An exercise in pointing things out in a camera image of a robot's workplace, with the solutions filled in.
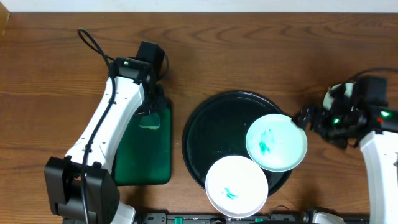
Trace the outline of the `green rectangular tray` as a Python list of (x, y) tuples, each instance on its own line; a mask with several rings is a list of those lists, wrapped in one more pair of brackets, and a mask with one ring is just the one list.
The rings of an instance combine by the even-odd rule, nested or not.
[(113, 165), (117, 186), (161, 185), (171, 178), (172, 104), (158, 112), (160, 128), (139, 127), (143, 116), (134, 115), (119, 143)]

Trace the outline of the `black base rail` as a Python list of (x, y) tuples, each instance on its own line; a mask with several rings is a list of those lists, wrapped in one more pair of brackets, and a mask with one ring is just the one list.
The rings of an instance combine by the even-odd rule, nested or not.
[(231, 218), (223, 215), (168, 215), (145, 213), (138, 215), (133, 224), (257, 224), (257, 223), (313, 223), (308, 215), (271, 214), (246, 218)]

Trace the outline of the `black round tray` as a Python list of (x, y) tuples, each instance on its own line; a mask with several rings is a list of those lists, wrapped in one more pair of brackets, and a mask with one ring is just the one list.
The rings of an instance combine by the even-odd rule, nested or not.
[(227, 91), (205, 100), (190, 115), (182, 136), (182, 155), (193, 180), (205, 187), (210, 167), (225, 156), (249, 157), (246, 133), (255, 120), (284, 112), (250, 91)]

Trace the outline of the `mint green plate top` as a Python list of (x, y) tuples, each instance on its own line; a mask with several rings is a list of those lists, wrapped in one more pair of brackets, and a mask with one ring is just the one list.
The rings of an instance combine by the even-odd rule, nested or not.
[(340, 83), (330, 87), (324, 96), (323, 107), (330, 110), (334, 102), (348, 100), (349, 103), (353, 92), (353, 86), (353, 83), (345, 83), (344, 86), (341, 86)]

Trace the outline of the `white plate front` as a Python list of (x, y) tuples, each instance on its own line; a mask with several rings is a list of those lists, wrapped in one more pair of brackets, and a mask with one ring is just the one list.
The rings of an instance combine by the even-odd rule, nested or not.
[(212, 206), (223, 215), (246, 218), (264, 206), (269, 185), (255, 162), (243, 156), (226, 156), (210, 167), (205, 191)]

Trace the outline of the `green yellow sponge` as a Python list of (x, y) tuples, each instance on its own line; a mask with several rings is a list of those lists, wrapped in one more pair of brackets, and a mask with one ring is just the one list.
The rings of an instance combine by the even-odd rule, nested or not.
[(139, 127), (144, 129), (156, 130), (160, 128), (160, 116), (158, 113), (145, 115), (139, 121)]

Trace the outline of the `mint green plate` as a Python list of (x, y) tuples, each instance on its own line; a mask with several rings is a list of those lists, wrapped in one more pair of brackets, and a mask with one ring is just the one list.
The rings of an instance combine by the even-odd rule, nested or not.
[(297, 167), (308, 148), (305, 131), (283, 114), (267, 114), (255, 120), (246, 133), (245, 143), (249, 157), (271, 172)]
[(330, 87), (324, 96), (323, 107), (330, 110), (334, 102), (348, 100), (349, 103), (353, 92), (353, 86), (353, 83), (345, 83), (344, 86), (341, 86), (340, 83)]

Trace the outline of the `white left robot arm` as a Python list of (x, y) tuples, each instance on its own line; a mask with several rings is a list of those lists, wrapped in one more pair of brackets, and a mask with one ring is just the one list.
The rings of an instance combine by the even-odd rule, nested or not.
[(108, 67), (104, 95), (65, 157), (44, 168), (50, 211), (73, 222), (133, 223), (136, 210), (120, 200), (111, 174), (116, 151), (131, 118), (154, 112), (162, 94), (167, 57), (116, 58)]

